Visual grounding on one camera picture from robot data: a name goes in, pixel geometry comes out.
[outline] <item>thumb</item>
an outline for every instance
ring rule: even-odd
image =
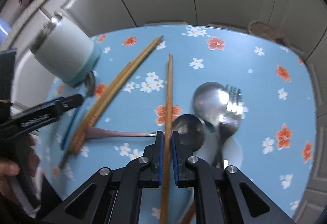
[[[0,176],[16,176],[19,170],[19,166],[15,162],[0,158]]]

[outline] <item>orange flower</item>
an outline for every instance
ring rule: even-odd
[[[57,89],[57,95],[61,95],[61,93],[63,92],[64,86],[63,84]]]
[[[127,39],[124,41],[123,45],[125,45],[126,47],[130,47],[133,46],[136,43],[137,37],[132,37],[129,36],[127,37]]]
[[[107,35],[99,36],[98,43],[102,42],[106,37],[107,37]]]
[[[282,125],[282,128],[276,133],[276,139],[278,141],[278,150],[282,148],[289,148],[290,139],[292,137],[292,131],[287,128],[286,123]]]
[[[307,163],[309,159],[312,159],[312,143],[310,142],[305,142],[305,148],[302,151],[302,157],[303,157],[303,161],[304,163]]]
[[[52,175],[57,179],[59,176],[58,167],[52,166]]]
[[[103,94],[103,92],[107,89],[107,87],[105,86],[104,83],[100,83],[98,85],[98,87],[96,87],[94,89],[94,93],[95,93],[95,98],[98,99],[99,97],[101,97],[101,95]]]
[[[158,118],[156,118],[157,125],[159,126],[164,125],[164,123],[166,122],[166,106],[158,106],[154,111],[158,116]],[[181,113],[182,113],[182,109],[179,106],[173,106],[173,111],[172,111],[173,121]]]
[[[224,50],[225,49],[224,45],[226,44],[226,41],[219,39],[216,36],[213,36],[212,39],[208,39],[206,42],[208,43],[208,45],[209,45],[208,48],[210,50],[215,50],[215,49]]]
[[[291,77],[289,76],[288,70],[280,65],[277,65],[277,75],[282,77],[285,82],[291,81]]]

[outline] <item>hand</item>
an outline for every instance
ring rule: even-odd
[[[29,143],[31,146],[35,145],[35,142],[31,136],[29,136]],[[29,174],[32,177],[35,176],[36,168],[39,164],[39,161],[39,157],[32,149],[27,160]],[[18,175],[19,171],[19,166],[15,162],[8,159],[0,158],[0,192],[4,197],[15,202],[17,205],[19,205],[20,203],[18,198],[14,194],[8,177]]]

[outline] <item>blue floral tablecloth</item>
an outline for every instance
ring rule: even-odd
[[[303,62],[293,51],[270,41],[224,29],[182,25],[137,27],[93,37],[102,51],[94,68],[95,96],[84,102],[70,137],[114,77],[161,34],[161,44],[130,77],[96,126],[124,132],[163,130],[168,54],[172,53],[174,117],[193,112],[192,95],[205,82],[241,88],[244,114],[233,136],[241,152],[237,166],[292,216],[313,161],[315,99]],[[48,99],[76,93],[84,95],[84,85],[72,88],[56,78]],[[44,174],[62,198],[99,168],[123,167],[154,143],[148,137],[87,140],[80,154],[70,157],[65,168],[59,170],[64,153],[60,144],[73,113],[71,110],[57,123],[40,129],[37,145]],[[191,192],[175,187],[172,177],[170,185],[168,223],[176,223]],[[160,189],[145,189],[139,223],[155,223],[159,216]]]

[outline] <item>chopstick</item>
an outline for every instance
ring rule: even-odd
[[[173,111],[173,55],[169,54],[168,61],[168,82],[166,99],[166,126],[165,126],[165,145],[163,149],[163,168],[161,182],[161,210],[160,224],[167,223],[168,217],[168,197],[169,197],[169,173],[170,173],[170,140]]]
[[[131,63],[128,63],[125,68],[115,77],[110,83],[101,97],[94,103],[92,108],[86,114],[84,119],[78,126],[73,138],[68,146],[67,151],[64,153],[63,158],[59,164],[59,168],[63,168],[66,164],[68,157],[71,154],[76,154],[83,145],[85,139],[85,128],[88,125],[93,126],[103,111],[107,108],[116,93],[121,89],[123,84],[128,80],[137,67],[145,60],[145,58],[154,50],[163,35],[156,37]]]

